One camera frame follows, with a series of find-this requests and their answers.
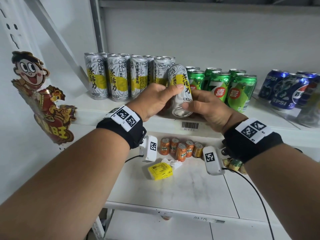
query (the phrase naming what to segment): yellow package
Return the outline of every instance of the yellow package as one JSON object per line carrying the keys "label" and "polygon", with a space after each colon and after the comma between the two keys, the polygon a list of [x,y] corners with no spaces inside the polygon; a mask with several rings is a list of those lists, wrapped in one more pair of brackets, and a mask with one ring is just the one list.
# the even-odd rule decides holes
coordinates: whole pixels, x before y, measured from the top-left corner
{"label": "yellow package", "polygon": [[173,175],[171,166],[164,162],[148,167],[148,171],[153,180],[165,179]]}

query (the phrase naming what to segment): white tissue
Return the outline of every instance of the white tissue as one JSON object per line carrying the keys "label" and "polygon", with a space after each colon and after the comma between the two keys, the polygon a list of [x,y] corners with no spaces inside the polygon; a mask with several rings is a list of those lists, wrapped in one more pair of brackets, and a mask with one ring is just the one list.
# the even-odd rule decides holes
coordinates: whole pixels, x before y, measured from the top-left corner
{"label": "white tissue", "polygon": [[173,170],[176,170],[178,167],[180,167],[180,166],[182,165],[182,162],[181,162],[181,161],[178,161],[178,160],[170,160],[170,161],[169,161],[169,160],[166,159],[166,158],[162,159],[161,162],[170,165]]}

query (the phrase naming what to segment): black cable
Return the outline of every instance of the black cable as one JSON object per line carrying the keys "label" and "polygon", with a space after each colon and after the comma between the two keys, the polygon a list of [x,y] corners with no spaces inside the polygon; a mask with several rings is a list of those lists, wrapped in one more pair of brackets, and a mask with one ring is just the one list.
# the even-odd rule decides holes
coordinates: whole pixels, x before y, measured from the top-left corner
{"label": "black cable", "polygon": [[234,170],[232,170],[232,169],[230,169],[230,168],[222,168],[222,169],[223,169],[223,170],[229,170],[229,171],[231,171],[231,172],[234,172],[234,173],[239,174],[241,177],[243,177],[243,178],[252,186],[252,188],[254,188],[254,190],[256,191],[257,195],[259,196],[259,199],[261,200],[261,203],[262,203],[264,212],[266,213],[266,219],[268,220],[268,224],[269,224],[269,228],[270,228],[272,240],[275,240],[275,237],[274,237],[274,235],[273,235],[273,231],[272,231],[272,228],[271,228],[271,224],[270,224],[270,220],[269,220],[269,216],[268,216],[266,207],[264,206],[264,203],[263,203],[263,201],[262,201],[262,198],[261,198],[258,190],[256,189],[256,187],[255,187],[245,176],[243,176],[241,173],[238,173],[237,171],[234,171]]}
{"label": "black cable", "polygon": [[136,157],[143,157],[143,155],[138,155],[138,156],[134,156],[134,157],[132,157],[132,158],[129,158],[127,161],[125,161],[124,163],[126,163],[126,162],[128,162],[128,161],[130,161],[131,159],[134,159],[134,158],[136,158]]}

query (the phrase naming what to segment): forearm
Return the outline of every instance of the forearm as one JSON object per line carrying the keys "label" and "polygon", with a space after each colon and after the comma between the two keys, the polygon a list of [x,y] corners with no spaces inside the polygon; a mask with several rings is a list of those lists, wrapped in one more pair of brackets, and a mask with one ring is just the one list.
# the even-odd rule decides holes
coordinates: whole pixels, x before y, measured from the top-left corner
{"label": "forearm", "polygon": [[245,168],[292,239],[320,235],[320,164],[281,144]]}
{"label": "forearm", "polygon": [[81,239],[106,202],[129,150],[122,137],[106,129],[82,137],[0,206],[0,236]]}

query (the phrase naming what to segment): small orange can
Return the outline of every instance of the small orange can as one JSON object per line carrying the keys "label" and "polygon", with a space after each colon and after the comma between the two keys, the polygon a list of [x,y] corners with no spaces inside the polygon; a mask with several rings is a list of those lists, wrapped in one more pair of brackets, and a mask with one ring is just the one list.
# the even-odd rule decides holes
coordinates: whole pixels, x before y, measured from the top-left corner
{"label": "small orange can", "polygon": [[170,151],[170,139],[169,138],[162,138],[160,142],[160,154],[161,155],[168,155]]}
{"label": "small orange can", "polygon": [[192,153],[193,157],[195,157],[195,158],[202,157],[202,150],[203,150],[203,145],[199,142],[196,142],[194,144],[194,149],[193,149],[193,153]]}
{"label": "small orange can", "polygon": [[179,144],[180,140],[178,138],[172,138],[170,142],[170,153],[176,154],[177,147]]}
{"label": "small orange can", "polygon": [[187,146],[184,143],[179,143],[177,147],[176,160],[184,162],[187,155]]}
{"label": "small orange can", "polygon": [[186,157],[191,157],[195,144],[192,140],[186,141]]}

